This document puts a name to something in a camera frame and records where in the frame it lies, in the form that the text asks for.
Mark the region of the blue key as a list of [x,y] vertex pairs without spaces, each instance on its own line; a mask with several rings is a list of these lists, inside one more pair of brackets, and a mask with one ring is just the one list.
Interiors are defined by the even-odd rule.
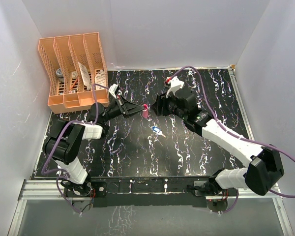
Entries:
[[157,135],[160,135],[160,136],[166,138],[166,136],[163,134],[163,132],[160,130],[159,127],[157,127],[157,126],[153,126],[153,127],[152,127],[152,131],[153,131],[154,133],[156,133]]

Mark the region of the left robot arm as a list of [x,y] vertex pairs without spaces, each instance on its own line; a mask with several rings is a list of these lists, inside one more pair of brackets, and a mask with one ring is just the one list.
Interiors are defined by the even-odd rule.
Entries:
[[87,122],[59,119],[45,143],[44,152],[60,166],[65,178],[75,184],[75,191],[87,196],[92,184],[87,181],[88,173],[78,159],[81,142],[103,139],[108,133],[110,120],[118,116],[130,118],[144,109],[144,106],[132,103],[121,95],[114,98],[108,107],[96,102],[89,110]]

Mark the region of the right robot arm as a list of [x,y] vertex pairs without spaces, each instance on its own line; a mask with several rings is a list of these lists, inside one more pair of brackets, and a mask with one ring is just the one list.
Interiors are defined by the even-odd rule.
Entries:
[[198,107],[192,92],[179,89],[158,95],[152,109],[157,116],[178,116],[190,131],[216,143],[243,164],[241,169],[218,170],[198,191],[221,195],[229,188],[249,188],[264,196],[284,175],[278,151],[228,134],[229,129],[222,129],[211,112]]

